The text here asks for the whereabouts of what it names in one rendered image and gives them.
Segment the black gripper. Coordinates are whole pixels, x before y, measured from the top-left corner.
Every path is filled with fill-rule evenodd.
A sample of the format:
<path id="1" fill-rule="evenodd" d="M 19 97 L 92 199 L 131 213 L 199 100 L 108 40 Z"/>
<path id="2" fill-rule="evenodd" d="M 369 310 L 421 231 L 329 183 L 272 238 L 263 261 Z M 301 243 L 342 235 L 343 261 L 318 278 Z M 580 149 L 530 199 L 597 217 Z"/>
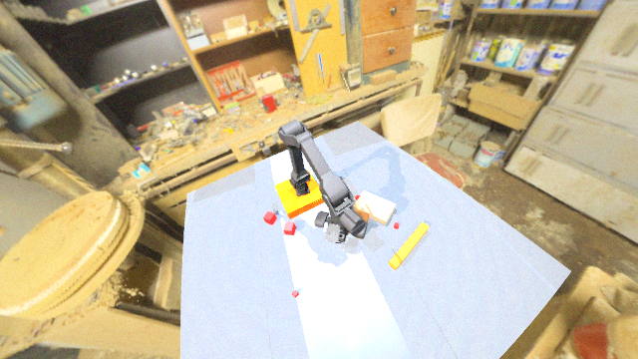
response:
<path id="1" fill-rule="evenodd" d="M 324 224 L 325 224 L 325 222 L 328 223 L 328 220 L 330 220 L 330 221 L 332 221 L 333 223 L 336 223 L 336 224 L 340 223 L 339 219 L 334 219 L 334 218 L 331 217 L 331 215 L 329 216 L 329 212 L 319 211 L 317 216 L 316 216 L 316 218 L 315 218 L 314 224 L 318 228 L 324 228 Z M 358 234 L 353 235 L 353 236 L 357 237 L 357 238 L 360 238 L 360 239 L 363 239 L 365 237 L 366 229 L 367 229 L 367 221 L 366 221 L 366 224 L 365 224 L 364 228 Z M 347 233 L 347 235 L 349 234 L 349 231 L 347 230 L 347 228 L 345 229 L 345 232 Z"/>

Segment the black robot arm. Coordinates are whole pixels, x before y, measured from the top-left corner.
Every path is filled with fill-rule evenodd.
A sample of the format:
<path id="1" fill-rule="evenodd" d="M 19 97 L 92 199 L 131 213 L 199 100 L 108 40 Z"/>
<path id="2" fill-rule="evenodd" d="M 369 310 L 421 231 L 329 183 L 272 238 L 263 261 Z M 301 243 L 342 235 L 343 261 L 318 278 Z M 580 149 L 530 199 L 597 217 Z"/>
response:
<path id="1" fill-rule="evenodd" d="M 311 180 L 310 173 L 304 168 L 303 157 L 319 180 L 319 190 L 329 208 L 332 218 L 340 223 L 328 220 L 325 239 L 334 243 L 346 242 L 347 233 L 358 234 L 365 226 L 365 219 L 352 208 L 356 202 L 348 186 L 334 175 L 314 143 L 311 132 L 305 124 L 297 120 L 291 121 L 278 128 L 280 140 L 287 146 L 293 171 L 289 182 L 295 188 L 297 196 L 310 193 L 307 182 Z M 344 198 L 348 197 L 348 200 Z"/>

